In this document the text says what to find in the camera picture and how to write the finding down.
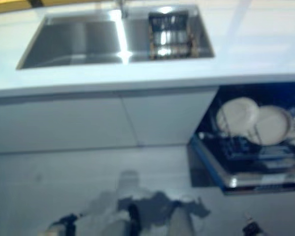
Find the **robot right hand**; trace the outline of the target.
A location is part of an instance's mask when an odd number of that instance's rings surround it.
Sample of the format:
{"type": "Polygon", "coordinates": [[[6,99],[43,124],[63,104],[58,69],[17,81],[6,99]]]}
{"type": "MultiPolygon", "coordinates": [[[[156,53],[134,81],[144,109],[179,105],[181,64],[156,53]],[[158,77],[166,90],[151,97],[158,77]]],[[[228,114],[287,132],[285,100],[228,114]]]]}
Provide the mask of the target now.
{"type": "Polygon", "coordinates": [[[244,214],[246,225],[243,227],[242,232],[244,236],[263,236],[264,232],[259,224],[248,213],[244,214]]]}

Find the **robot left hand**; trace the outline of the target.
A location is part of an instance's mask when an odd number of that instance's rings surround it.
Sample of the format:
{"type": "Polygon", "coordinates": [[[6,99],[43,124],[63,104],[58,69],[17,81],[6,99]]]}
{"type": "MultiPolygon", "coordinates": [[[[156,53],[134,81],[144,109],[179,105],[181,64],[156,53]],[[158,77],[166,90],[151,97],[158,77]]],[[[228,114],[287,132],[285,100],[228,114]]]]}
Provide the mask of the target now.
{"type": "Polygon", "coordinates": [[[76,221],[82,217],[81,214],[69,214],[53,222],[48,230],[56,236],[75,236],[76,221]]]}

